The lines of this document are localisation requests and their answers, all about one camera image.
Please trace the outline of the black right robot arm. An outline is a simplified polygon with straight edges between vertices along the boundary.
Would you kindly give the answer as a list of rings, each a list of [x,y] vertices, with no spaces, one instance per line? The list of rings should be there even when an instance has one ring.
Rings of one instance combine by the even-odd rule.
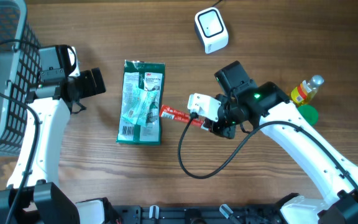
[[[235,61],[215,73],[223,94],[218,110],[218,129],[233,128],[248,121],[253,130],[281,146],[304,170],[322,198],[295,194],[280,207],[287,223],[358,223],[358,166],[325,140],[274,83],[258,86]]]

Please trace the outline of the red snack stick packet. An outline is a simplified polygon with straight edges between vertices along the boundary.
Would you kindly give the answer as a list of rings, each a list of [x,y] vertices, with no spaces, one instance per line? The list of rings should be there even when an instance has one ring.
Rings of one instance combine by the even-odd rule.
[[[189,114],[184,113],[180,110],[176,110],[176,109],[174,109],[170,106],[167,106],[167,105],[161,106],[159,116],[161,118],[167,118],[167,119],[179,121],[182,123],[187,123],[190,120]],[[208,128],[204,125],[204,121],[202,119],[195,118],[191,122],[191,125],[199,127],[200,129],[203,129],[203,130],[208,130]]]

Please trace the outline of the green white 3M package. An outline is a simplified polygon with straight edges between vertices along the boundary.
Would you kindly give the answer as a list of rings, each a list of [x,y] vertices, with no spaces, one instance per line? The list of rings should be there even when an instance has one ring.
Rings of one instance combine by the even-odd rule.
[[[159,145],[162,128],[160,124],[160,107],[165,81],[165,64],[129,61],[124,63],[122,79],[122,100],[124,85],[136,85],[141,89],[157,90],[157,97],[150,107],[146,126],[133,125],[119,119],[119,130],[116,138],[121,144]]]

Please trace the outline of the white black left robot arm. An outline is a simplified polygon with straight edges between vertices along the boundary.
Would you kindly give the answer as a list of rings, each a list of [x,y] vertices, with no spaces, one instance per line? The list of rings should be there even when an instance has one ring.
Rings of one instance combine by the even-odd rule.
[[[27,92],[24,141],[7,187],[0,190],[0,223],[111,223],[106,198],[73,203],[58,186],[58,164],[73,104],[106,91],[100,69],[52,75],[43,71]]]

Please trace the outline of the light green wipes packet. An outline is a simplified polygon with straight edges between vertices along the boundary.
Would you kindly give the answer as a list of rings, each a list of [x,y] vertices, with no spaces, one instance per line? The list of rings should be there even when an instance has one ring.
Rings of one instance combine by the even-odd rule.
[[[125,123],[146,126],[150,107],[157,97],[157,90],[144,90],[136,85],[124,85],[121,119]]]

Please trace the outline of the yellow dish soap bottle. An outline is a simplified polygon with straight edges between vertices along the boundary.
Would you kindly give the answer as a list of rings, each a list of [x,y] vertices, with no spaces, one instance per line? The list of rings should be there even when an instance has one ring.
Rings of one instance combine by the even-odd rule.
[[[319,87],[324,83],[321,75],[314,75],[310,80],[303,80],[290,93],[290,99],[297,106],[307,105],[318,92]]]

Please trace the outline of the green white round can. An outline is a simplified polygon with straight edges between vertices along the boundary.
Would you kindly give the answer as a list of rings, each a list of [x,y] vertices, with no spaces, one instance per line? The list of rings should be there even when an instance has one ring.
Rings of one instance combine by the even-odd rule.
[[[314,126],[318,122],[319,113],[313,106],[301,105],[298,107],[298,111],[311,126]]]

